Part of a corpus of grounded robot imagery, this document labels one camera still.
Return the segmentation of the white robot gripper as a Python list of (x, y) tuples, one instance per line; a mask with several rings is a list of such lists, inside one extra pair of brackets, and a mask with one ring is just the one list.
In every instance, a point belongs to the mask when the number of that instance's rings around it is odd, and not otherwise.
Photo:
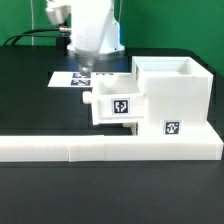
[(109, 19), (111, 0), (74, 0), (71, 6), (71, 40), (79, 55), (79, 72), (90, 76), (94, 59), (98, 56), (106, 22)]

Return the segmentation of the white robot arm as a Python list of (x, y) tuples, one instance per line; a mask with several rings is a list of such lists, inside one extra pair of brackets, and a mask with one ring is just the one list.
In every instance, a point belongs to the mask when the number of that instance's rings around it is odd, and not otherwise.
[(70, 46), (78, 57), (79, 72), (89, 76), (99, 57), (124, 52), (120, 24), (114, 16), (115, 0), (46, 0), (46, 13), (54, 25), (71, 15)]

